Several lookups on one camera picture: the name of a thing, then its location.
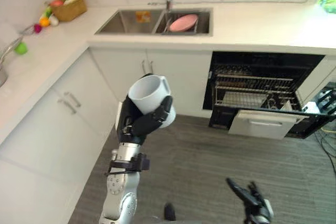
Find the pink plate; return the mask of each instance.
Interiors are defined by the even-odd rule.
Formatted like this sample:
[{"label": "pink plate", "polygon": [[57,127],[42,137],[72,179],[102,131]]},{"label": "pink plate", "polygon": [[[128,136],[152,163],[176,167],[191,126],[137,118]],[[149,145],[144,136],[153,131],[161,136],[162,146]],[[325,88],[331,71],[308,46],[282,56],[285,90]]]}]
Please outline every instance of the pink plate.
[{"label": "pink plate", "polygon": [[177,20],[175,20],[169,27],[170,31],[187,31],[188,29],[192,28],[198,16],[196,14],[188,14],[185,15]]}]

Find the drawer handle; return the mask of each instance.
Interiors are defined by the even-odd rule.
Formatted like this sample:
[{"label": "drawer handle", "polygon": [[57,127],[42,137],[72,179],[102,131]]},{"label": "drawer handle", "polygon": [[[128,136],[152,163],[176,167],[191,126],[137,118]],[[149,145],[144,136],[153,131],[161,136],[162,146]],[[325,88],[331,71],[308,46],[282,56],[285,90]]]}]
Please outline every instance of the drawer handle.
[{"label": "drawer handle", "polygon": [[145,70],[145,60],[143,60],[143,61],[141,62],[141,66],[142,66],[143,74],[146,74],[146,70]]},{"label": "drawer handle", "polygon": [[82,106],[82,104],[80,104],[80,102],[78,101],[78,99],[72,93],[70,93],[70,92],[64,92],[64,96],[65,97],[70,97],[73,100],[73,102],[75,103],[75,106],[77,108],[79,108],[79,107]]},{"label": "drawer handle", "polygon": [[151,61],[151,62],[149,63],[149,66],[150,66],[150,68],[151,68],[151,73],[154,73],[154,70],[153,70],[153,61]]},{"label": "drawer handle", "polygon": [[261,126],[275,126],[275,127],[281,127],[282,123],[264,123],[264,122],[257,122],[257,121],[251,121],[249,120],[250,124],[254,125],[261,125]]},{"label": "drawer handle", "polygon": [[67,108],[69,108],[69,109],[71,110],[71,115],[76,114],[76,110],[71,106],[71,104],[70,104],[68,101],[63,100],[63,99],[59,99],[57,102],[58,102],[58,103],[62,103],[62,104],[64,104]]}]

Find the open dishwasher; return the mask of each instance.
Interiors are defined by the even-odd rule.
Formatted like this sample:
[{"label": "open dishwasher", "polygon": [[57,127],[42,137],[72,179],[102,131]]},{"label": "open dishwasher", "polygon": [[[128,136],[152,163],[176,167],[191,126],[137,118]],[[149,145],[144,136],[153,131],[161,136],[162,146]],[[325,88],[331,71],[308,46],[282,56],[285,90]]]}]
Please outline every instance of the open dishwasher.
[{"label": "open dishwasher", "polygon": [[230,134],[306,138],[335,119],[302,104],[298,88],[322,55],[213,52],[203,108]]}]

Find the wicker basket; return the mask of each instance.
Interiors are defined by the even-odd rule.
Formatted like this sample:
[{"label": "wicker basket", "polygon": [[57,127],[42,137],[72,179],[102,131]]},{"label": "wicker basket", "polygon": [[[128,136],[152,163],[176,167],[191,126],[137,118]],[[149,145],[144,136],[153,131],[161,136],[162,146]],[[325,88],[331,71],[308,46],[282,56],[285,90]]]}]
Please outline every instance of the wicker basket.
[{"label": "wicker basket", "polygon": [[69,22],[88,9],[85,0],[76,0],[68,5],[52,6],[51,10],[59,21]]}]

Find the floor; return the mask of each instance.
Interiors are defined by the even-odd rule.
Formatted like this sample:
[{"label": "floor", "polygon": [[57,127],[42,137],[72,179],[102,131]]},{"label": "floor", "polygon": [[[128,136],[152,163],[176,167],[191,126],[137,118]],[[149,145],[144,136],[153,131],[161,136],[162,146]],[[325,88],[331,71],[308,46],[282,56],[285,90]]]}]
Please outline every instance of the floor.
[{"label": "floor", "polygon": [[[148,136],[142,152],[150,157],[151,169],[141,174],[136,219],[162,216],[170,201],[178,220],[241,224],[243,205],[226,185],[230,177],[241,186],[250,180],[259,185],[275,212],[273,223],[336,223],[335,175],[314,136],[282,141],[234,136],[207,122],[178,116]],[[112,132],[69,224],[98,223],[106,196],[103,173],[116,146]]]}]

